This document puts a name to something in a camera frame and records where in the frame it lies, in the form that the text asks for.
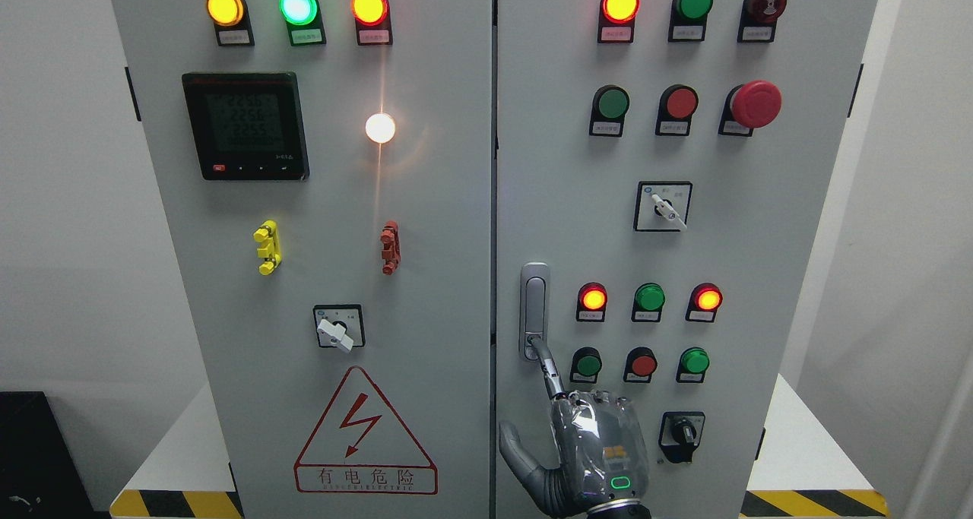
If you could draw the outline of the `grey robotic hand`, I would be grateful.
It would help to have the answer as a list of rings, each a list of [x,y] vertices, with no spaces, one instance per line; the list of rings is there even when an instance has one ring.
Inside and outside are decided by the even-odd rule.
[[[649,518],[642,504],[648,455],[629,399],[608,391],[567,391],[545,339],[526,341],[539,357],[550,398],[550,428],[560,465],[545,468],[521,445],[513,423],[498,426],[507,466],[538,509],[553,518]]]

